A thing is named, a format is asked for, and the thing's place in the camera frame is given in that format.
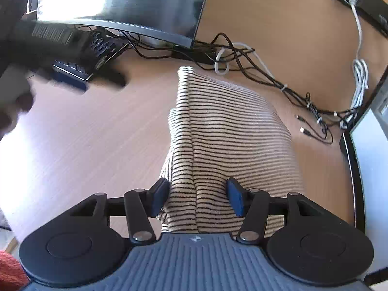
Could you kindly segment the person's left hand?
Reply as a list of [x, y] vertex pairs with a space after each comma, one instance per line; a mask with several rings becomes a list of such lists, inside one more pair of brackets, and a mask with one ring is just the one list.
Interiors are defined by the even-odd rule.
[[1, 75], [1, 139], [16, 127], [19, 115], [28, 112], [33, 102], [27, 70], [9, 65]]

